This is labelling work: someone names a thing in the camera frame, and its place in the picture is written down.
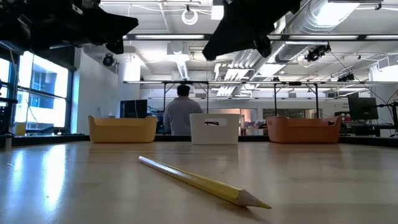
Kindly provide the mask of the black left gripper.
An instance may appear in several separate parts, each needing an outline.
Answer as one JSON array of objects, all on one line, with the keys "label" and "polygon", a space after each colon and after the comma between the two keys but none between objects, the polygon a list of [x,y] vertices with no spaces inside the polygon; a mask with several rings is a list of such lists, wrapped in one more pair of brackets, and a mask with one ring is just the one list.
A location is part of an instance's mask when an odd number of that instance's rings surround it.
[{"label": "black left gripper", "polygon": [[[124,53],[124,39],[139,25],[135,17],[110,14],[93,1],[19,1],[18,46],[40,51],[83,44]],[[100,26],[107,28],[102,32]]]}]

